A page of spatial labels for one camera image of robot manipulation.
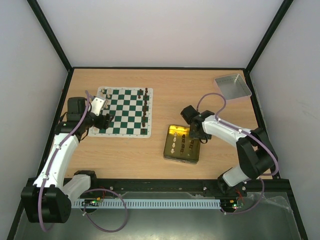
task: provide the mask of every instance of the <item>white cable tray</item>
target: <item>white cable tray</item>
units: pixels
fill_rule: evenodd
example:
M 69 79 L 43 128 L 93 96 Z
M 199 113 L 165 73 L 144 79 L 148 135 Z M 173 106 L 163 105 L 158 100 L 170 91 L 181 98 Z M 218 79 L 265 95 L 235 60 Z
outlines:
M 220 200 L 216 199 L 125 199 L 128 209 L 220 209 Z M 73 209 L 85 205 L 84 199 L 78 199 L 72 205 Z M 120 199 L 105 199 L 103 202 L 89 205 L 88 209 L 123 209 Z

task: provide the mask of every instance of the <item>black metal frame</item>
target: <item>black metal frame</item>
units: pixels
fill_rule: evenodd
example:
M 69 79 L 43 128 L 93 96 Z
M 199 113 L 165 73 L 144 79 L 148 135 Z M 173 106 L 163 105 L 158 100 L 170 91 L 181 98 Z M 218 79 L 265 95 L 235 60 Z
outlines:
M 253 110 L 255 113 L 257 124 L 260 128 L 266 130 L 266 125 L 262 116 L 262 112 L 259 106 L 259 102 L 255 93 L 255 89 L 253 87 L 253 83 L 251 81 L 250 72 L 252 71 L 253 67 L 257 63 L 260 55 L 264 51 L 265 47 L 267 46 L 269 40 L 271 39 L 272 35 L 276 31 L 278 25 L 280 24 L 281 20 L 285 16 L 286 12 L 288 11 L 290 5 L 292 4 L 293 0 L 284 0 L 282 5 L 280 6 L 279 10 L 277 11 L 274 19 L 272 20 L 269 28 L 267 29 L 266 33 L 264 34 L 260 44 L 258 45 L 255 53 L 253 54 L 249 64 L 246 68 L 217 68 L 217 67 L 72 67 L 69 63 L 67 56 L 65 55 L 61 45 L 59 44 L 53 30 L 51 29 L 44 13 L 42 12 L 37 0 L 27 0 L 31 9 L 33 10 L 34 14 L 36 15 L 39 23 L 41 24 L 43 30 L 45 31 L 46 35 L 48 36 L 49 40 L 51 41 L 54 49 L 56 50 L 58 56 L 60 57 L 62 63 L 64 64 L 66 70 L 68 71 L 68 75 L 65 81 L 65 85 L 60 97 L 60 101 L 58 104 L 57 111 L 54 116 L 54 120 L 51 126 L 51 130 L 48 136 L 47 144 L 45 146 L 43 156 L 40 162 L 40 166 L 37 172 L 39 175 L 41 169 L 44 167 L 46 159 L 49 155 L 51 145 L 54 139 L 54 130 L 55 126 L 57 125 L 59 118 L 62 113 L 62 109 L 64 106 L 64 102 L 66 100 L 67 92 L 70 86 L 70 82 L 74 73 L 74 69 L 144 69 L 144 70 L 242 70 L 244 73 L 245 81 L 252 92 L 251 102 L 253 106 Z M 34 182 L 34 178 L 29 178 L 27 182 L 27 186 Z M 98 178 L 98 185 L 103 186 L 105 188 L 113 187 L 113 190 L 116 192 L 123 192 L 123 191 L 132 191 L 132 192 L 146 192 L 146 191 L 153 191 L 153 192 L 188 192 L 188 193 L 199 193 L 203 194 L 204 196 L 217 196 L 216 189 L 211 186 L 216 186 L 216 179 L 213 180 L 161 180 L 161 179 L 99 179 Z M 281 192 L 286 193 L 289 199 L 290 206 L 293 210 L 294 218 L 297 223 L 297 227 L 302 239 L 307 240 L 307 233 L 305 231 L 298 206 L 293 195 L 293 191 L 291 189 L 291 185 L 289 180 L 281 179 L 280 175 L 277 174 L 274 176 L 273 179 L 265 180 L 265 191 L 266 192 Z M 261 191 L 261 183 L 259 180 L 251 180 L 246 185 L 247 192 L 260 192 Z M 19 221 L 22 215 L 24 207 L 22 202 L 18 206 L 17 212 L 15 214 L 14 220 L 12 222 L 12 226 L 7 237 L 8 240 L 14 239 L 16 234 Z

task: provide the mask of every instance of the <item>chess square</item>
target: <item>chess square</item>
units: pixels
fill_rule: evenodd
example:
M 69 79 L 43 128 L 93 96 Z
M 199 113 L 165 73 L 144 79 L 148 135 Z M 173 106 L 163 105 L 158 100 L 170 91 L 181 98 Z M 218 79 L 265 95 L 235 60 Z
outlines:
M 134 117 L 136 115 L 136 111 L 129 111 L 129 116 Z
M 114 133 L 114 128 L 113 127 L 109 127 L 106 131 L 106 134 L 113 134 Z
M 131 96 L 137 96 L 138 95 L 138 90 L 131 90 Z
M 121 122 L 120 121 L 115 121 L 113 124 L 113 128 L 120 128 Z
M 136 105 L 136 103 L 137 103 L 137 101 L 136 100 L 130 100 L 130 106 L 135 106 Z
M 122 110 L 117 110 L 117 111 L 115 111 L 115 115 L 116 116 L 122 116 L 122 112 L 123 112 Z
M 127 127 L 128 127 L 128 123 L 127 122 L 121 122 L 120 128 L 127 128 Z
M 148 131 L 146 129 L 140 129 L 140 134 L 141 135 L 147 135 L 148 134 Z
M 142 117 L 141 116 L 135 116 L 134 117 L 134 122 L 135 123 L 141 123 L 141 121 L 142 121 Z
M 130 116 L 130 112 L 129 112 L 129 116 L 128 116 L 128 122 L 129 123 L 134 123 L 135 122 L 135 117 L 134 116 Z
M 116 110 L 117 109 L 117 105 L 110 105 L 110 110 Z
M 124 104 L 124 101 L 125 101 L 125 100 L 118 99 L 118 101 L 117 101 L 116 104 L 117 104 L 117 105 L 123 105 L 123 104 Z
M 121 122 L 121 118 L 122 118 L 121 116 L 115 116 L 114 117 L 114 121 L 115 122 Z
M 119 134 L 120 133 L 120 128 L 114 128 L 112 131 L 113 134 Z
M 142 106 L 135 106 L 135 110 L 142 112 Z
M 127 134 L 127 129 L 126 128 L 120 128 L 120 134 Z
M 127 128 L 126 129 L 126 134 L 134 134 L 134 129 L 133 128 Z
M 134 122 L 128 122 L 128 129 L 133 129 L 135 127 L 135 123 Z
M 117 94 L 112 94 L 111 96 L 111 100 L 117 100 L 118 99 L 118 96 Z
M 121 122 L 128 122 L 128 116 L 122 116 Z
M 135 129 L 133 130 L 133 134 L 139 135 L 139 134 L 140 134 L 140 128 L 135 128 Z
M 141 122 L 135 122 L 135 123 L 134 123 L 134 128 L 135 128 L 135 129 L 141 128 Z
M 129 111 L 129 109 L 130 109 L 129 107 L 131 107 L 131 106 L 129 106 L 129 105 L 123 105 L 122 110 Z

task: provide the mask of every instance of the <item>white wall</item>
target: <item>white wall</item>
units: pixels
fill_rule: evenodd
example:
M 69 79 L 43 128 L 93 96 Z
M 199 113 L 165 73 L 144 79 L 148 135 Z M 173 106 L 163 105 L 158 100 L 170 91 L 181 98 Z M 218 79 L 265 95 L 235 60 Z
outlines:
M 295 0 L 251 76 L 309 239 L 320 228 L 320 1 Z
M 0 239 L 35 177 L 67 71 L 26 0 L 0 7 Z
M 283 0 L 38 0 L 72 66 L 243 67 Z

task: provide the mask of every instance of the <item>wire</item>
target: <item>wire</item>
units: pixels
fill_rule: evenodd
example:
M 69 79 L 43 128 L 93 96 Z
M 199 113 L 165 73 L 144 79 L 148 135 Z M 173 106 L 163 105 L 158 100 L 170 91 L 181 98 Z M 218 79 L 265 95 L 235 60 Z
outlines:
M 105 200 L 105 191 L 102 191 L 102 201 Z
M 109 189 L 105 189 L 105 188 L 90 189 L 90 190 L 87 190 L 87 191 L 85 191 L 85 192 L 83 192 L 83 193 L 85 194 L 85 193 L 91 193 L 91 192 L 96 192 L 96 191 L 103 191 L 103 192 L 112 193 L 112 194 L 116 195 L 116 196 L 121 200 L 121 202 L 123 203 L 123 206 L 124 206 L 124 210 L 125 210 L 125 218 L 124 218 L 124 221 L 123 221 L 122 225 L 121 225 L 119 228 L 115 229 L 115 230 L 107 230 L 107 229 L 104 229 L 104 228 L 98 226 L 97 224 L 95 224 L 94 221 L 90 218 L 90 216 L 89 216 L 88 214 L 86 214 L 86 207 L 89 205 L 88 203 L 87 203 L 87 204 L 84 206 L 84 208 L 83 208 L 84 215 L 88 218 L 88 220 L 90 221 L 90 223 L 92 223 L 92 225 L 93 225 L 95 228 L 99 229 L 99 230 L 102 231 L 102 232 L 105 232 L 105 233 L 115 233 L 115 232 L 120 231 L 121 229 L 123 229 L 123 228 L 126 226 L 126 224 L 127 224 L 127 222 L 128 222 L 128 219 L 129 219 L 129 212 L 128 212 L 127 205 L 126 205 L 124 199 L 123 199 L 118 193 L 116 193 L 116 192 L 114 192 L 114 191 L 111 191 L 111 190 L 109 190 Z
M 236 192 L 237 194 L 239 194 L 239 199 L 243 202 L 243 204 L 245 204 L 245 200 L 244 200 L 244 198 L 242 197 L 241 192 L 240 192 L 237 188 L 235 189 L 235 192 Z
M 203 142 L 201 138 L 199 139 L 200 143 L 202 143 L 202 144 L 206 144 L 208 142 L 207 136 L 204 136 L 204 137 L 205 137 L 205 142 Z
M 90 105 L 90 94 L 88 93 L 88 91 L 86 90 L 85 91 L 85 94 L 86 94 L 86 105 L 85 105 L 85 109 L 84 109 L 84 113 L 80 119 L 80 121 L 78 122 L 78 124 L 74 127 L 74 129 L 59 143 L 59 146 L 62 146 L 65 141 L 68 140 L 68 138 L 70 136 L 72 136 L 76 131 L 77 129 L 80 127 L 80 125 L 82 124 L 82 122 L 84 121 L 86 115 L 87 115 L 87 112 L 88 112 L 88 109 L 89 109 L 89 105 Z M 46 168 L 46 171 L 45 171 L 45 176 L 48 177 L 49 175 L 49 172 L 50 172 L 50 169 L 51 169 L 51 166 L 54 162 L 54 159 L 58 153 L 60 148 L 56 148 L 52 154 L 52 157 L 48 163 L 48 167 Z M 40 224 L 40 227 L 41 229 L 44 231 L 44 232 L 49 232 L 52 227 L 54 226 L 54 224 L 52 224 L 48 229 L 45 227 L 44 225 L 44 220 L 43 220 L 43 217 L 42 217 L 42 195 L 43 195 L 43 192 L 44 192 L 44 188 L 45 188 L 45 185 L 46 185 L 46 182 L 47 182 L 47 179 L 46 178 L 43 178 L 42 180 L 42 184 L 41 184 L 41 187 L 40 187 L 40 191 L 39 191 L 39 196 L 38 196 L 38 217 L 39 217 L 39 224 Z
M 256 201 L 254 205 L 252 205 L 250 208 L 248 208 L 246 210 L 238 211 L 238 212 L 226 212 L 223 208 L 221 208 L 221 212 L 223 212 L 224 215 L 235 215 L 235 214 L 244 214 L 244 213 L 247 213 L 247 212 L 251 211 L 252 209 L 254 209 L 261 202 L 261 200 L 264 196 L 264 192 L 265 192 L 265 183 L 261 177 L 259 177 L 259 179 L 262 184 L 262 190 L 261 190 L 261 195 L 260 195 L 258 201 Z
M 82 141 L 83 139 L 85 139 L 85 138 L 88 136 L 88 134 L 89 134 L 89 128 L 86 130 L 85 136 L 84 136 L 83 138 L 81 138 L 80 141 Z
M 249 132 L 246 132 L 246 131 L 242 130 L 241 128 L 237 128 L 237 127 L 235 127 L 235 126 L 233 126 L 233 125 L 231 125 L 231 124 L 228 124 L 227 122 L 221 120 L 221 119 L 218 117 L 219 114 L 226 108 L 226 105 L 227 105 L 227 100 L 226 100 L 226 98 L 225 98 L 222 94 L 216 93 L 216 92 L 210 92 L 210 93 L 207 93 L 207 94 L 203 95 L 203 96 L 200 98 L 200 100 L 199 100 L 199 102 L 198 102 L 198 104 L 197 104 L 197 106 L 196 106 L 196 111 L 198 112 L 198 110 L 199 110 L 199 105 L 200 105 L 200 103 L 202 102 L 202 100 L 203 100 L 205 97 L 209 96 L 209 95 L 216 95 L 216 96 L 219 96 L 219 97 L 221 97 L 221 98 L 223 99 L 223 106 L 222 106 L 222 108 L 220 108 L 219 111 L 216 112 L 216 114 L 215 114 L 215 119 L 216 119 L 219 123 L 225 125 L 226 127 L 231 128 L 231 129 L 233 129 L 233 130 L 236 130 L 236 131 L 238 131 L 238 132 L 240 132 L 240 133 L 243 133 L 243 134 L 247 135 L 249 138 L 253 139 L 253 140 L 254 140 L 257 144 L 259 144 L 259 145 L 270 155 L 270 157 L 272 158 L 272 160 L 273 160 L 273 162 L 274 162 L 275 170 L 274 170 L 273 172 L 271 172 L 271 173 L 262 173 L 261 176 L 274 176 L 274 175 L 276 175 L 276 174 L 278 173 L 278 171 L 279 171 L 278 161 L 277 161 L 276 157 L 274 156 L 274 154 L 267 148 L 267 146 L 264 145 L 259 139 L 257 139 L 255 136 L 253 136 L 253 135 L 250 134 Z

